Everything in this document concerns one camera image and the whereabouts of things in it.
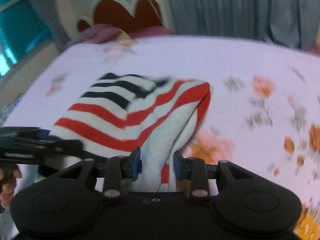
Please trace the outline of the person's hand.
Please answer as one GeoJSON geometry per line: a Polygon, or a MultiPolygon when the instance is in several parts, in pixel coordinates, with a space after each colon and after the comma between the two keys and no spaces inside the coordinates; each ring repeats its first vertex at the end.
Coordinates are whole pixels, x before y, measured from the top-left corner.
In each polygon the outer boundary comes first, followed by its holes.
{"type": "Polygon", "coordinates": [[[1,164],[1,206],[8,207],[16,189],[16,180],[22,178],[18,165],[1,164]]]}

